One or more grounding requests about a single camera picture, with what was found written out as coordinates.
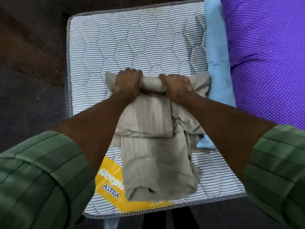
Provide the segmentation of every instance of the beige cloth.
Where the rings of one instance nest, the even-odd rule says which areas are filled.
[[[105,82],[114,90],[116,74],[107,72]],[[206,72],[189,77],[195,92],[206,96],[210,78]],[[201,171],[192,152],[205,134],[197,120],[171,102],[158,77],[143,77],[141,93],[123,111],[110,146],[122,149],[122,172],[129,201],[168,201],[197,191]]]

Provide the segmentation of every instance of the purple polka dot fabric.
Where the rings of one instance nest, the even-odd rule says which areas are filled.
[[[305,0],[221,0],[237,108],[305,129]]]

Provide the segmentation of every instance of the folded cloth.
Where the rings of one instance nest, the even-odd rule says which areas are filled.
[[[235,99],[230,74],[226,27],[219,0],[205,0],[205,16],[207,22],[207,62],[211,78],[211,90],[208,98],[233,107]],[[216,149],[211,139],[204,135],[198,147]]]
[[[114,88],[116,74],[107,72],[105,82]],[[189,77],[195,92],[206,96],[209,74]],[[123,111],[111,146],[122,149],[122,173],[129,201],[168,201],[197,191],[201,171],[192,162],[198,151],[198,134],[204,130],[196,119],[166,96],[158,77],[143,77],[141,93]]]

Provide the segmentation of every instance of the forearm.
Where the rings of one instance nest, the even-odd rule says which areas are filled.
[[[116,125],[132,99],[123,92],[80,112],[52,130],[71,138],[97,173],[109,148]]]
[[[194,92],[186,91],[181,99],[181,105],[198,120],[232,171],[242,180],[251,149],[276,124]]]

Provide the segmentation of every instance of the green sleeve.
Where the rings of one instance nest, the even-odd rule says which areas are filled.
[[[0,154],[0,228],[71,228],[95,191],[94,173],[67,136],[47,131]]]
[[[305,131],[277,125],[254,146],[243,180],[248,198],[291,228],[305,228]]]

